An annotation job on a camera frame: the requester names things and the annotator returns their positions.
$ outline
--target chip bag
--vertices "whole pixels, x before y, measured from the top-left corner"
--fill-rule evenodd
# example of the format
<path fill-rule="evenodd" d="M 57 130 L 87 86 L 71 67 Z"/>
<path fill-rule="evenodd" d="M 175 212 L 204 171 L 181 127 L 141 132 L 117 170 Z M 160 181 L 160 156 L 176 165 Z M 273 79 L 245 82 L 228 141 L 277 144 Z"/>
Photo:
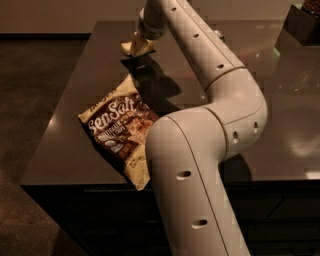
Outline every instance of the chip bag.
<path fill-rule="evenodd" d="M 143 103 L 131 75 L 78 117 L 116 169 L 142 190 L 150 180 L 146 137 L 158 115 Z"/>

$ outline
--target black object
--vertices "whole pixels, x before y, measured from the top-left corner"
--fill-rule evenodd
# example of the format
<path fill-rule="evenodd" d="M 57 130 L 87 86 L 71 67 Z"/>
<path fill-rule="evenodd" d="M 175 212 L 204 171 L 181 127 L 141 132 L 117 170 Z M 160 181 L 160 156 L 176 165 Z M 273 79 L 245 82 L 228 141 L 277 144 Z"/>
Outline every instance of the black object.
<path fill-rule="evenodd" d="M 305 8 L 291 5 L 283 27 L 302 45 L 320 45 L 320 16 Z"/>

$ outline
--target brand logo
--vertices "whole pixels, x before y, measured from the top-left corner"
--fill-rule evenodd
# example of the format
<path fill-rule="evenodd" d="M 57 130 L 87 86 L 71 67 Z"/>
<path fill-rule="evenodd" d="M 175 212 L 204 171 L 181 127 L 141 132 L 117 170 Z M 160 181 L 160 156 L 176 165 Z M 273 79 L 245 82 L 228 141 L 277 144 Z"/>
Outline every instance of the brand logo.
<path fill-rule="evenodd" d="M 125 97 L 124 102 L 120 104 L 111 102 L 107 109 L 109 112 L 103 113 L 100 117 L 89 121 L 88 126 L 92 135 L 96 135 L 99 130 L 104 130 L 128 111 L 134 111 L 134 101 L 129 97 Z"/>

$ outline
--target circular hole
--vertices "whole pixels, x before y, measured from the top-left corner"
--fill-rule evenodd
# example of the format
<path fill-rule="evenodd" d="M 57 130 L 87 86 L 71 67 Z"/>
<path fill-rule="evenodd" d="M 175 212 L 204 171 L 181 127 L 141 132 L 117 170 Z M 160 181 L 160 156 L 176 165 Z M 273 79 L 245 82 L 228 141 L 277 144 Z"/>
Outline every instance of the circular hole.
<path fill-rule="evenodd" d="M 257 123 L 257 122 L 254 122 L 254 126 L 253 126 L 253 131 L 254 131 L 254 133 L 257 133 L 257 132 L 258 132 L 258 128 L 259 128 L 258 123 Z"/>
<path fill-rule="evenodd" d="M 192 223 L 191 227 L 198 230 L 204 228 L 207 224 L 207 220 L 196 220 Z"/>
<path fill-rule="evenodd" d="M 233 133 L 233 143 L 237 144 L 239 142 L 239 135 L 237 132 Z"/>
<path fill-rule="evenodd" d="M 190 171 L 183 171 L 177 174 L 177 180 L 185 180 L 191 176 Z"/>

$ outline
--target background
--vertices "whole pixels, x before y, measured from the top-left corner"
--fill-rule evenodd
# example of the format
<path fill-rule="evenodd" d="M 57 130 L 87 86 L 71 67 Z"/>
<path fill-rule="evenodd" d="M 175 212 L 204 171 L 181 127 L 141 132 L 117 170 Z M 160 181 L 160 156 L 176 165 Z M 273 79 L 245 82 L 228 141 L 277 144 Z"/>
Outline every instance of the background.
<path fill-rule="evenodd" d="M 90 33 L 98 20 L 136 20 L 144 0 L 1 1 L 0 33 Z M 303 0 L 192 0 L 209 20 L 279 20 Z"/>

